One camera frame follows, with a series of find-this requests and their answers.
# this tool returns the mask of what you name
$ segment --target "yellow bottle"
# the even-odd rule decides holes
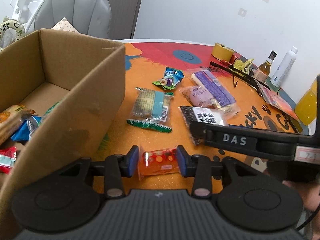
[[[295,113],[304,125],[309,125],[317,117],[317,79],[298,102]]]

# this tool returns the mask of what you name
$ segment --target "blue circle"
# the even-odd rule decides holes
[[[201,60],[194,54],[185,51],[185,50],[175,50],[173,52],[173,55],[178,58],[181,59],[182,61],[191,63],[191,64],[200,64]]]

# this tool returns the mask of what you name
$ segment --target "ridged black surface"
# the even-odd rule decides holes
[[[132,190],[108,201],[81,228],[58,235],[23,230],[15,240],[302,240],[293,229],[273,234],[250,233],[222,219],[207,200],[186,190]]]

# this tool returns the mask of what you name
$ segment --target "masking tape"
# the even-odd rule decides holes
[[[216,43],[213,47],[213,51],[211,55],[219,60],[224,59],[229,62],[233,53],[234,53],[233,49],[230,49],[220,43]]]

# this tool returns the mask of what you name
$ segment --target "cardboard box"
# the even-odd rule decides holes
[[[123,43],[45,29],[0,52],[0,112],[24,104],[42,116],[61,100],[0,178],[0,239],[19,230],[10,207],[18,189],[96,152],[124,99],[124,59]]]

